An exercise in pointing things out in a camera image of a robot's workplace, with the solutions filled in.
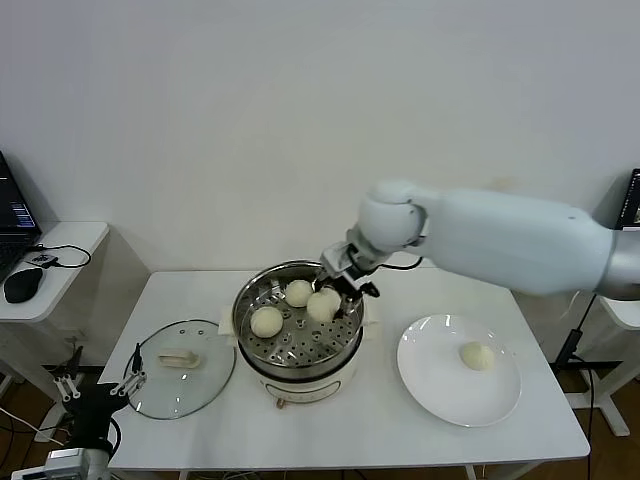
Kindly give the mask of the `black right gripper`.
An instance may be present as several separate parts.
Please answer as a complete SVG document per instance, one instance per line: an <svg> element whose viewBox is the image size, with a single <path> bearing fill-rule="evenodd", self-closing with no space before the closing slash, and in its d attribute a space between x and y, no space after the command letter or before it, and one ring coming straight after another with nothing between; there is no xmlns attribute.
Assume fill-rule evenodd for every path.
<svg viewBox="0 0 640 480"><path fill-rule="evenodd" d="M365 317L365 296L379 297L379 289L367 282L373 274L372 270L363 270L358 267L329 269L330 285L341 297L340 306L336 317L350 317L363 320ZM319 272L311 282L313 291L320 291L326 284L328 274Z"/></svg>

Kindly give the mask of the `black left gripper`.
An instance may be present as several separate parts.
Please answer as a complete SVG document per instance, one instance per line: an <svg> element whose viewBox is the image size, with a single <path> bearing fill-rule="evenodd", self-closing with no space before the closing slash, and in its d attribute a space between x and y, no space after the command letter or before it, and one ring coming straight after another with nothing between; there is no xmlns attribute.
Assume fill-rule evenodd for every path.
<svg viewBox="0 0 640 480"><path fill-rule="evenodd" d="M54 377L66 412L72 417L71 435L66 448L113 449L108 440L112 416L126 406L126 396L146 381L141 344L137 343L129 362L130 369L116 383L76 386L83 347L75 347L69 360Z"/></svg>

